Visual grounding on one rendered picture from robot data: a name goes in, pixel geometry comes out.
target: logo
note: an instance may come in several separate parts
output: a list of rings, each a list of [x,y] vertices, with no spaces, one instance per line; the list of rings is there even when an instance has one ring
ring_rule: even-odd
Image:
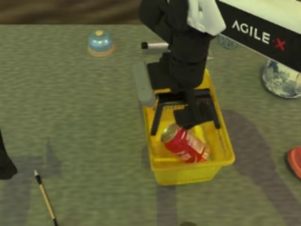
[[[280,49],[281,51],[285,50],[286,41],[282,41],[280,38],[275,38],[274,40],[271,39],[271,34],[267,32],[260,32],[259,29],[253,26],[249,26],[246,23],[239,23],[238,20],[234,21],[232,25],[232,29],[236,29],[238,32],[242,32],[243,34],[249,35],[254,39],[266,44],[270,45],[271,43],[274,44],[275,48]]]

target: yellow basket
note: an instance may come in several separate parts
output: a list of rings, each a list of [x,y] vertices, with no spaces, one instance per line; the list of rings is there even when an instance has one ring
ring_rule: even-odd
[[[205,70],[204,80],[198,89],[209,88],[214,106],[221,124],[216,129],[213,122],[206,122],[195,126],[191,132],[201,140],[207,142],[211,149],[211,159],[196,164],[185,164],[175,158],[161,143],[163,130],[174,123],[173,110],[175,107],[164,108],[157,134],[151,136],[151,125],[155,114],[152,107],[143,107],[144,123],[147,136],[151,169],[158,184],[163,186],[188,184],[212,180],[222,166],[231,165],[235,155],[226,129],[222,112],[219,107],[208,70]],[[156,93],[169,92],[169,89],[158,90]]]

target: soda can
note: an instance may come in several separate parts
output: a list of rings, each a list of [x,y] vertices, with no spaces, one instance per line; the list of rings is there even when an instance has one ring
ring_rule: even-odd
[[[201,162],[210,158],[208,145],[177,124],[172,124],[163,131],[161,142],[185,163]]]

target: red bowl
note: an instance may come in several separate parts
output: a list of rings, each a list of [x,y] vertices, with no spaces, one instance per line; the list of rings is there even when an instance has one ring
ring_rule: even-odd
[[[296,176],[301,179],[301,147],[290,150],[287,160]]]

